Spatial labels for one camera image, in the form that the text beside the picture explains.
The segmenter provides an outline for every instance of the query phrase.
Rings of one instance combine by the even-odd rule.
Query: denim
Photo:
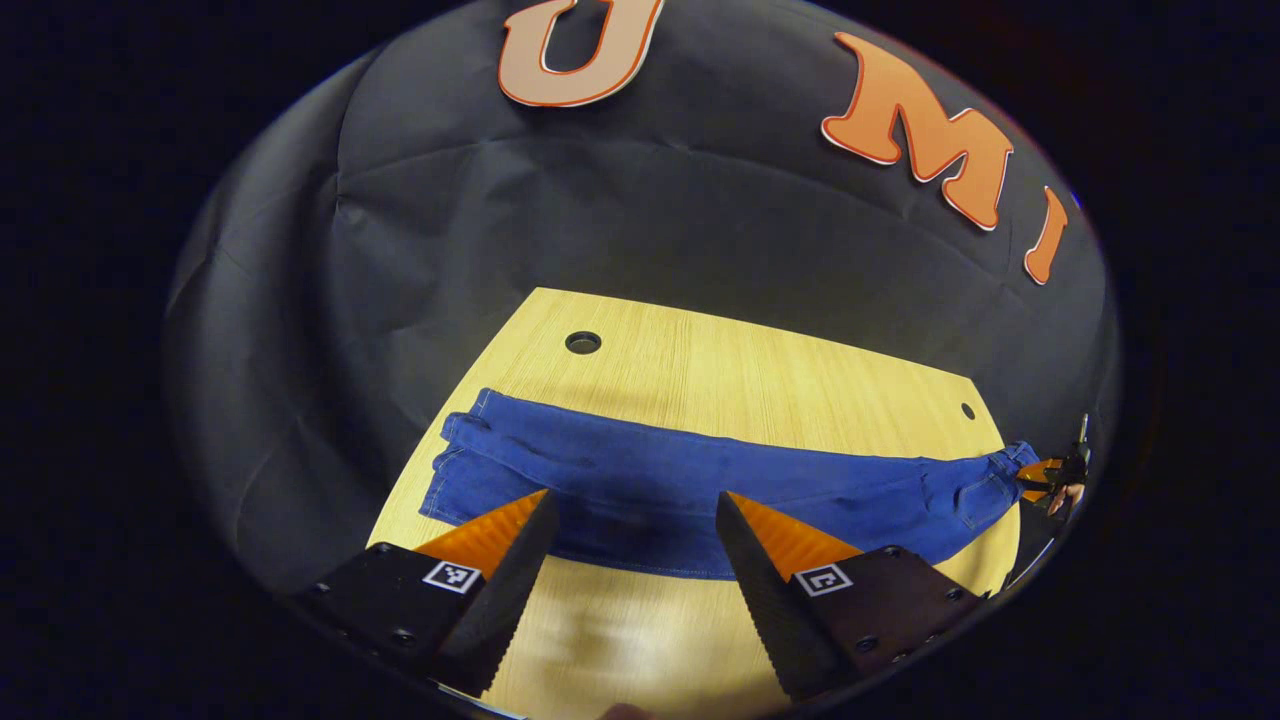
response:
[[[1027,443],[963,460],[874,457],[653,428],[484,389],[454,413],[420,512],[461,524],[550,488],[552,555],[681,578],[732,579],[716,534],[721,491],[861,550],[899,544],[941,562],[1021,496]]]

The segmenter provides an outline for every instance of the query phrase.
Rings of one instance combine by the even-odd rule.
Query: wooden table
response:
[[[590,355],[564,338],[591,331]],[[370,544],[416,547],[451,525],[419,515],[445,415],[481,388],[648,425],[783,447],[974,457],[1002,442],[968,378],[699,313],[539,288],[431,423]],[[968,404],[975,414],[961,411]],[[1016,505],[937,569],[998,592],[1018,551]],[[594,720],[631,702],[666,720],[751,717],[787,705],[737,584],[548,557],[484,702],[535,719]]]

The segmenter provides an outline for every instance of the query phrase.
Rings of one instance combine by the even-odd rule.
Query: orange letter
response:
[[[1036,247],[1027,251],[1023,258],[1023,266],[1027,274],[1039,284],[1048,282],[1048,266],[1053,264],[1053,255],[1057,255],[1057,243],[1062,241],[1062,231],[1066,228],[1066,210],[1057,200],[1057,195],[1044,186],[1044,199],[1048,200],[1048,210],[1044,211],[1044,227],[1041,228],[1041,237],[1036,241]]]
[[[498,61],[498,86],[516,102],[572,108],[608,97],[631,82],[649,53],[653,26],[663,0],[609,3],[600,44],[581,68],[561,73],[547,68],[547,42],[556,18],[577,0],[550,0],[507,18],[507,44]]]
[[[842,118],[827,118],[827,140],[882,165],[902,156],[893,142],[899,114],[906,127],[915,179],[929,182],[961,155],[960,172],[942,183],[942,196],[984,231],[1000,220],[996,205],[1005,184],[1005,165],[1012,143],[977,110],[947,119],[942,104],[910,65],[851,35],[836,38],[858,55],[858,88]]]

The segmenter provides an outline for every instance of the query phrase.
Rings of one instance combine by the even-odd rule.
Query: black background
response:
[[[1275,446],[1263,13],[822,4],[980,88],[1097,199],[1126,377],[1149,380],[1128,383],[1130,452],[1050,571],[856,712],[1263,716],[1275,561],[1243,532],[1277,474],[1247,468]],[[170,450],[159,331],[178,249],[232,159],[447,6],[50,3],[4,23],[9,716],[430,715],[276,609],[214,539]]]

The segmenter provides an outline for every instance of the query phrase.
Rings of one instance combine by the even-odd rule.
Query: blue jeans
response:
[[[550,488],[552,555],[681,578],[732,579],[716,502],[733,491],[855,547],[941,562],[1021,496],[1027,443],[964,460],[867,457],[754,445],[480,392],[444,421],[449,447],[420,512],[461,524]]]

